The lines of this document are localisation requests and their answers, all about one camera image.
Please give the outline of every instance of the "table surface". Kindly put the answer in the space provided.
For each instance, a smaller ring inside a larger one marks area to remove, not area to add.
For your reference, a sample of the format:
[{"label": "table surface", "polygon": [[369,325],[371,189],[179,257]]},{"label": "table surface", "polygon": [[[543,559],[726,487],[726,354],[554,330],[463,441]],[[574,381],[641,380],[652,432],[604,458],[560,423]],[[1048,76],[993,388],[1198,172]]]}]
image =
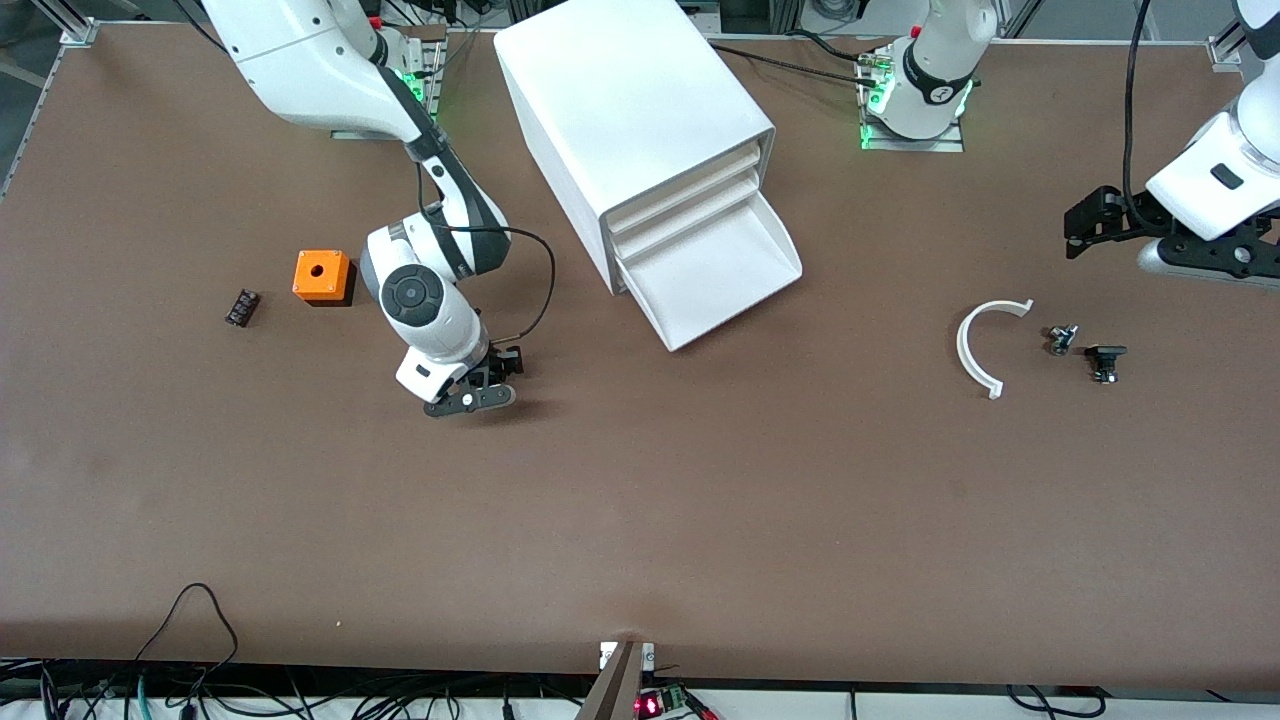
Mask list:
[{"label": "table surface", "polygon": [[[860,151],[847,86],[728,58],[805,274],[668,354],[480,36],[440,123],[561,278],[520,402],[440,421],[364,290],[288,287],[300,249],[415,210],[403,150],[279,120],[189,28],[104,27],[0,205],[0,653],[132,657],[204,580],[244,661],[590,671],[631,633],[686,676],[1280,687],[1275,296],[1062,255],[1062,211],[1119,181],[1124,53],[992,47],[961,155]],[[1143,50],[1135,174],[1238,90]],[[504,334],[545,283],[517,241],[463,290]],[[955,331],[1028,297],[973,331],[989,401]],[[1130,347],[1116,386],[1043,350],[1060,323]],[[224,643],[193,598],[154,650]]]}]

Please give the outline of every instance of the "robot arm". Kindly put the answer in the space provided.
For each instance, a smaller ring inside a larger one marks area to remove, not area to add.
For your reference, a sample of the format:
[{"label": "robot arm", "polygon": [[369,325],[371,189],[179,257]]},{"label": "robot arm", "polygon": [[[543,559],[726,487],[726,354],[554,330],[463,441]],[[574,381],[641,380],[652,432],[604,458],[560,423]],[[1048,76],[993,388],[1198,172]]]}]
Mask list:
[{"label": "robot arm", "polygon": [[1066,256],[1098,242],[1156,234],[1148,272],[1280,288],[1280,250],[1262,240],[1280,219],[1280,0],[1234,0],[1262,74],[1215,114],[1126,206],[1103,186],[1064,218]]},{"label": "robot arm", "polygon": [[902,137],[938,137],[964,110],[996,24],[992,0],[929,0],[919,35],[877,51],[888,56],[890,69],[867,110]]},{"label": "robot arm", "polygon": [[404,38],[375,32],[357,0],[205,0],[205,9],[269,110],[300,126],[389,135],[426,170],[442,200],[371,233],[361,256],[370,293],[410,346],[397,379],[433,415],[509,405],[515,392],[498,383],[520,372],[518,348],[492,347],[453,287],[502,265],[507,222],[388,67]]},{"label": "robot arm", "polygon": [[1147,182],[1172,217],[1215,240],[1280,201],[1280,0],[1234,0],[1249,46],[1263,60],[1235,102]]}]

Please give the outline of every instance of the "mounting plate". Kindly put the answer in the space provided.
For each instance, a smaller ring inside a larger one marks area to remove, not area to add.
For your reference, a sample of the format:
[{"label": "mounting plate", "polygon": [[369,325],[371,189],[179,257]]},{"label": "mounting plate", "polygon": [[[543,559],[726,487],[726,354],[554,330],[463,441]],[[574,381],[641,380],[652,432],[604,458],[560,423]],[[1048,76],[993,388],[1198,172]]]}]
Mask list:
[{"label": "mounting plate", "polygon": [[[616,642],[602,642],[600,643],[600,670],[604,670],[604,666],[609,662],[609,657],[613,655],[613,651],[617,650],[617,648],[618,648],[618,643],[616,643]],[[641,669],[645,673],[653,673],[653,667],[654,667],[654,664],[653,664],[653,660],[654,660],[653,643],[643,643],[640,646],[640,652],[644,653],[644,664],[643,664]]]},{"label": "mounting plate", "polygon": [[[431,74],[425,79],[406,79],[413,96],[419,99],[426,111],[431,114],[434,119],[440,110],[440,81],[444,77],[444,61],[445,53],[448,50],[448,36],[443,40],[431,42],[421,41],[416,37],[408,38],[410,42],[410,63],[408,72],[425,70]],[[344,131],[335,129],[329,133],[333,140],[396,140],[394,137],[381,133],[381,132],[361,132],[361,131]]]}]

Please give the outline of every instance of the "white curved part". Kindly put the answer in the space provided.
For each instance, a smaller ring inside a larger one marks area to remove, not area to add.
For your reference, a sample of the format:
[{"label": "white curved part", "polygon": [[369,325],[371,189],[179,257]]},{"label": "white curved part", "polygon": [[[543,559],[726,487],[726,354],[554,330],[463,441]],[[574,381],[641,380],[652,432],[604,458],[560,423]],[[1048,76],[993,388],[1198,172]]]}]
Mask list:
[{"label": "white curved part", "polygon": [[1001,313],[1010,313],[1021,318],[1032,309],[1032,301],[1027,302],[1014,302],[1012,300],[992,300],[991,302],[983,302],[982,305],[973,309],[969,316],[960,323],[960,332],[956,333],[956,352],[960,354],[960,364],[964,365],[965,372],[969,377],[982,383],[987,388],[987,397],[996,400],[1000,393],[1005,389],[1005,383],[991,377],[987,370],[982,369],[973,357],[973,351],[969,350],[969,325],[973,324],[973,319],[988,310],[1000,310]]}]

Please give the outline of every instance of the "floor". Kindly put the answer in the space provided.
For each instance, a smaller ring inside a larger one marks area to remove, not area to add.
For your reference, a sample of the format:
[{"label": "floor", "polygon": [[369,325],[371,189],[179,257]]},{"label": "floor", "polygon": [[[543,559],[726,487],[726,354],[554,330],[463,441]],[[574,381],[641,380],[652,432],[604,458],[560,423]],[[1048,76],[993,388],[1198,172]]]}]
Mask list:
[{"label": "floor", "polygon": [[[60,35],[54,23],[36,13],[20,37],[3,49],[5,60],[37,76],[47,77],[54,58],[58,56]],[[0,176],[0,181],[8,177],[9,167],[18,152],[23,133],[27,132],[27,123],[38,97],[38,87],[0,74],[0,170],[6,173]]]}]

